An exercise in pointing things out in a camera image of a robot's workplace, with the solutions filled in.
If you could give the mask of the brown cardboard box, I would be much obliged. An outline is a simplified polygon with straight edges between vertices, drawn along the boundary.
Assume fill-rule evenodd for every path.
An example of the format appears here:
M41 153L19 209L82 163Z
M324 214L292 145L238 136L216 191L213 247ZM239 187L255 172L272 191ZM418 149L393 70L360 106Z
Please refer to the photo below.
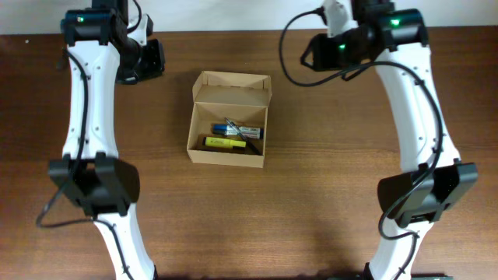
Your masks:
M265 161L268 108L272 98L272 80L268 75L203 71L192 87L194 101L187 152L193 163L262 168ZM238 127L263 128L263 139L251 139L262 156L250 148L244 151L203 145L204 137L223 138L212 133L214 124L227 124L225 117Z

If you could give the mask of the black capped whiteboard marker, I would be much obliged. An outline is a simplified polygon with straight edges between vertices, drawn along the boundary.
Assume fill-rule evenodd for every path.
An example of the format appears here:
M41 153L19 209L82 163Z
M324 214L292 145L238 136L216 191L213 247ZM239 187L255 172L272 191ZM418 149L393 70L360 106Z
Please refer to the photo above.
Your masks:
M246 138L254 138L254 139L263 139L264 138L264 132L262 130L258 130L258 129L256 129L255 131L244 130L244 131L241 131L241 134ZM225 136L238 136L239 134L236 131L234 131L233 129L230 129L230 130L226 130L224 132L224 135Z

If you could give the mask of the yellow highlighter marker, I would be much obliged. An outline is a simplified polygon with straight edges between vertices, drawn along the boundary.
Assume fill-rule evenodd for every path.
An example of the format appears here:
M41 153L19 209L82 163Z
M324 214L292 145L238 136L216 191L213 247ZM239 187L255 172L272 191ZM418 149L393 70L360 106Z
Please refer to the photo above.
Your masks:
M241 149L245 150L247 143L245 141L233 140L229 138L204 137L203 145L219 149Z

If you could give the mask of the blue capped whiteboard marker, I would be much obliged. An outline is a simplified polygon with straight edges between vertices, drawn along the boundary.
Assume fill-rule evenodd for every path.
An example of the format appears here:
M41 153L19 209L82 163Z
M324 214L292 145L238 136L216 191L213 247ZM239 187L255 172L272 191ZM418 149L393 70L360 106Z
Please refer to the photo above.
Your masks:
M215 134L215 135L224 135L224 132L226 130L230 130L230 129L232 129L232 128L229 127L227 124L214 124L212 126L212 133ZM239 126L239 129L241 131L244 131L244 130L255 131L256 129L264 131L263 128L250 128L250 127L244 127L244 126Z

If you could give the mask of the black ballpoint pen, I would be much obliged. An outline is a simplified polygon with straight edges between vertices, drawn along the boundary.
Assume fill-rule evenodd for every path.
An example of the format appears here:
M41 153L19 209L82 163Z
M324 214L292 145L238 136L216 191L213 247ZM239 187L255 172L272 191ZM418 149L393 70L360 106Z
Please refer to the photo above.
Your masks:
M242 133L242 131L239 129L239 127L235 123L233 123L227 117L225 117L225 121L226 121L227 125L229 127L231 127L237 133L237 135L240 136L246 142L247 146L251 149L251 151L254 154L256 154L258 156L262 156L261 151L250 141L250 139L246 135L244 135Z

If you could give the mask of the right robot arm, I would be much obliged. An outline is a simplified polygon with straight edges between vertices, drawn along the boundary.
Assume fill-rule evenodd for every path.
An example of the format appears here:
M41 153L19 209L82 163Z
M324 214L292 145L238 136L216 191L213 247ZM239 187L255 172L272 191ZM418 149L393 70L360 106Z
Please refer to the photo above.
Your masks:
M402 171L377 185L381 241L362 278L409 279L425 235L477 181L476 165L461 161L444 123L419 10L398 10L390 1L326 1L316 13L327 30L311 40L302 65L345 80L374 68L398 135Z

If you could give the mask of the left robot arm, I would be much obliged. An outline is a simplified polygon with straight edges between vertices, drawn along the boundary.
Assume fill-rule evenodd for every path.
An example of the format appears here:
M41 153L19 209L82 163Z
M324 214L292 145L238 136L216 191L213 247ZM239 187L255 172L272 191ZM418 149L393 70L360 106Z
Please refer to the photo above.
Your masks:
M57 191L37 216L43 218L61 197L84 214L74 224L91 223L100 232L117 279L156 279L137 218L139 172L120 159L114 135L114 87L134 85L163 74L162 44L153 39L153 21L130 17L127 0L92 0L68 10L61 21L62 52L71 72L71 107L62 157L49 162Z

